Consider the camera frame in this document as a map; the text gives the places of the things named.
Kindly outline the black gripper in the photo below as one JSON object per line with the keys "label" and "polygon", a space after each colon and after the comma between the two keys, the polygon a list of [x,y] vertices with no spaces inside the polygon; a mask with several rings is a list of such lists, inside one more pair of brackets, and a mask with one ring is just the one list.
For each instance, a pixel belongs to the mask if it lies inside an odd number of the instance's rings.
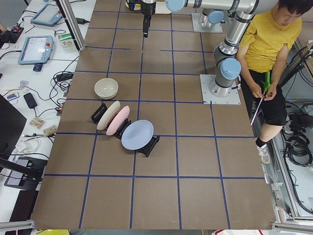
{"label": "black gripper", "polygon": [[143,37],[147,38],[151,23],[151,16],[154,15],[156,11],[156,0],[141,0],[140,11],[144,15],[142,30]]}

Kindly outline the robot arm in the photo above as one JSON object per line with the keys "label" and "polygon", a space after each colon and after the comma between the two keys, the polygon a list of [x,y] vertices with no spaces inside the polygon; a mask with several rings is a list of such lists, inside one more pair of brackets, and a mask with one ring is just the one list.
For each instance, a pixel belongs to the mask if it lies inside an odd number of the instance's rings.
{"label": "robot arm", "polygon": [[215,80],[210,83],[209,90],[216,97],[229,95],[235,79],[238,78],[241,65],[234,58],[238,52],[241,39],[256,14],[271,10],[276,0],[166,0],[165,4],[171,12],[178,12],[185,7],[228,10],[235,12],[224,41],[214,51],[217,67]]}

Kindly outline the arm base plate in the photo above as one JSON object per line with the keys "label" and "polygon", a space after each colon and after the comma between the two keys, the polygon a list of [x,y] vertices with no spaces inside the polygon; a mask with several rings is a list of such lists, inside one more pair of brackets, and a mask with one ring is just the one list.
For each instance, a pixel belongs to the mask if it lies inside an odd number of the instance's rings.
{"label": "arm base plate", "polygon": [[223,29],[221,26],[221,17],[213,17],[212,14],[205,16],[202,13],[192,13],[192,25],[194,32],[203,32],[203,33],[222,33]]}
{"label": "arm base plate", "polygon": [[215,77],[213,74],[200,75],[203,104],[241,105],[236,82],[231,87],[222,88],[216,84]]}

